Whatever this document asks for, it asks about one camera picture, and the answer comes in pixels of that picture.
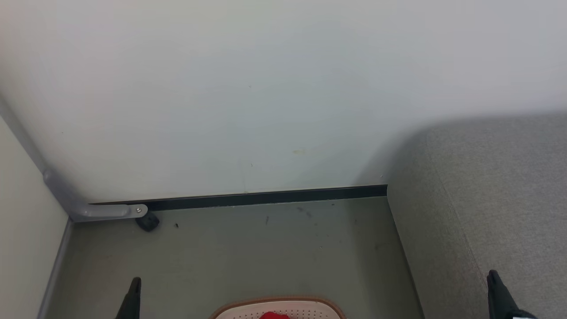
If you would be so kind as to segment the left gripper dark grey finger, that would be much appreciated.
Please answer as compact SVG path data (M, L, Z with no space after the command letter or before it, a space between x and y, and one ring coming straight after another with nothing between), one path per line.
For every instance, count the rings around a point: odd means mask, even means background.
M116 319L139 319L140 318L140 291L141 278L134 277L129 285Z

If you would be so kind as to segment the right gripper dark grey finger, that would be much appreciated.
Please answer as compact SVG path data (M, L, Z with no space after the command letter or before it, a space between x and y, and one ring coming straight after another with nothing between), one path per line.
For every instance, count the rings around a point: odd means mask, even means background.
M519 309L508 288L496 270L490 270L486 277L488 285L488 307L490 319L535 319L528 311Z

